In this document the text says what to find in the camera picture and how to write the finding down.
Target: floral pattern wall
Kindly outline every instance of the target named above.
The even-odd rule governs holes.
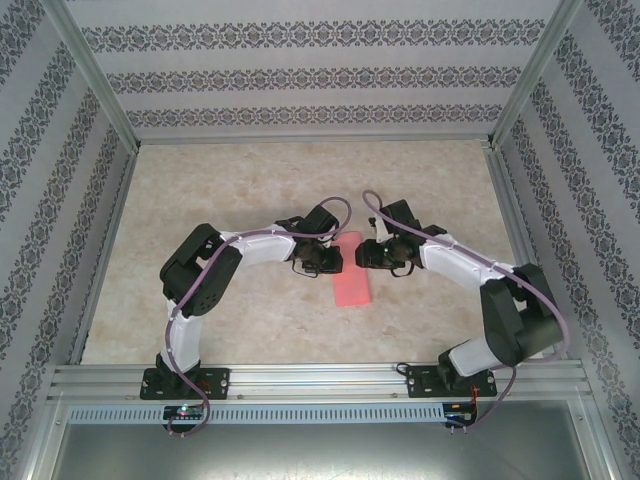
[[[37,0],[0,2],[0,479],[67,363],[129,155]]]
[[[557,0],[76,0],[142,140],[488,134]]]
[[[582,4],[502,145],[623,478],[640,478],[637,5]]]

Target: vent slot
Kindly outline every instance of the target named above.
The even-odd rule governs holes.
[[[164,405],[75,406],[70,424],[144,425],[162,422]],[[443,422],[441,403],[368,405],[216,405],[209,423],[218,425]],[[180,421],[178,423],[198,423]]]

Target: silver metal bar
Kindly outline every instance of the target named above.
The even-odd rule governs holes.
[[[67,404],[146,403],[139,399],[147,366],[60,366],[48,402]],[[221,403],[380,403],[463,402],[469,397],[411,399],[395,364],[231,365],[228,400]],[[497,370],[496,386],[506,386],[511,372]],[[507,400],[566,400],[590,396],[591,388],[577,360],[523,364]]]
[[[484,156],[516,264],[536,263],[531,240],[529,239],[522,212],[518,206],[516,194],[507,174],[502,155],[492,147],[487,147],[484,148]]]
[[[62,402],[45,405],[36,432],[36,443],[29,454],[26,470],[21,478],[51,479],[68,425],[69,412],[69,406]]]
[[[222,137],[173,137],[147,138],[142,145],[192,145],[220,143],[289,143],[289,142],[411,142],[428,140],[478,140],[487,141],[486,133],[409,133],[375,135],[255,135]]]
[[[547,28],[542,32],[542,37],[535,51],[531,55],[531,58],[529,58],[527,66],[522,71],[522,75],[520,75],[511,96],[509,96],[496,122],[496,126],[491,135],[494,147],[496,145],[502,145],[509,134],[529,94],[540,78],[540,75],[542,75],[547,62],[553,55],[553,51],[558,46],[558,43],[560,43],[560,39],[564,35],[565,30],[569,26],[569,23],[571,23],[580,5],[582,5],[581,0],[561,0],[558,4],[558,7],[547,24]]]
[[[567,402],[567,405],[590,477],[621,479],[595,400],[575,399]]]
[[[79,405],[71,407],[71,425],[159,425],[164,420],[162,405]],[[216,404],[208,423],[217,425],[308,425],[334,423],[444,422],[441,403],[378,403],[349,405],[220,405]],[[181,425],[200,423],[178,419]]]
[[[43,0],[42,6],[73,55],[87,83],[96,94],[100,105],[104,108],[118,135],[125,143],[127,151],[129,153],[136,151],[139,140],[136,137],[133,126],[129,122],[129,118],[120,105],[111,85],[109,85],[107,77],[100,68],[80,28],[78,28],[76,21],[69,12],[66,1]]]
[[[116,241],[116,235],[118,233],[118,227],[120,226],[120,220],[122,218],[122,212],[124,211],[124,205],[129,194],[129,188],[131,187],[131,180],[133,179],[133,172],[135,171],[136,161],[138,160],[138,148],[136,147],[133,152],[130,153],[131,158],[127,165],[127,171],[124,174],[124,184],[120,191],[120,196],[116,200],[116,207],[111,223],[109,224],[109,231],[105,237],[104,250],[100,258],[98,259],[98,266],[96,269],[96,282],[94,282],[89,299],[87,300],[87,308],[84,311],[84,317],[80,322],[80,329],[78,331],[78,337],[76,343],[73,346],[71,357],[69,362],[72,364],[78,364],[82,360],[82,352],[84,351],[84,345],[87,341],[87,335],[93,322],[93,316],[95,315],[96,308],[98,307],[98,299],[100,297],[100,291],[102,290],[102,284],[107,275],[107,266],[109,265],[109,259],[111,258],[111,252]]]

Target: metal panel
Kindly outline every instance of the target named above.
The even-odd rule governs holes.
[[[468,435],[435,424],[69,425],[53,476],[307,479],[589,478],[566,404],[511,402]]]
[[[71,407],[72,425],[158,425],[162,405],[87,405]],[[444,422],[440,403],[411,405],[218,405],[213,404],[209,423],[217,425],[307,425],[335,423]],[[180,420],[181,425],[199,421]]]

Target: robotic arm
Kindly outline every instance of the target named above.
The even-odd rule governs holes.
[[[204,316],[220,302],[231,278],[238,269],[264,262],[292,261],[292,270],[304,276],[317,277],[321,273],[342,271],[339,247],[327,246],[331,230],[339,226],[338,220],[322,205],[317,205],[306,217],[293,217],[277,221],[263,229],[268,234],[244,236],[242,233],[219,232],[209,224],[193,230],[160,271],[163,294],[171,318],[172,312],[203,271],[201,264],[233,237],[227,248],[221,250],[214,265],[197,290],[172,320],[170,344],[175,364],[190,378],[198,376],[200,366],[200,334]],[[300,238],[293,234],[324,234],[321,238]],[[296,269],[296,262],[302,270]],[[166,389],[189,391],[189,387],[176,375],[166,345],[156,357],[156,367],[163,377]]]
[[[496,270],[501,267],[498,270],[513,273],[553,299],[539,267],[491,262],[464,247],[464,251],[490,265],[483,266],[462,249],[455,248],[458,242],[443,228],[437,225],[422,228],[405,200],[381,208],[380,213],[444,241],[425,239],[376,215],[370,224],[376,229],[377,238],[366,240],[356,250],[356,263],[360,267],[387,269],[396,277],[410,275],[415,267],[427,269],[480,295],[484,336],[458,345],[438,358],[438,374],[447,389],[455,390],[465,378],[481,371],[501,365],[515,366],[562,340],[562,331],[549,308]],[[398,275],[396,271],[405,268],[407,263],[407,273]]]

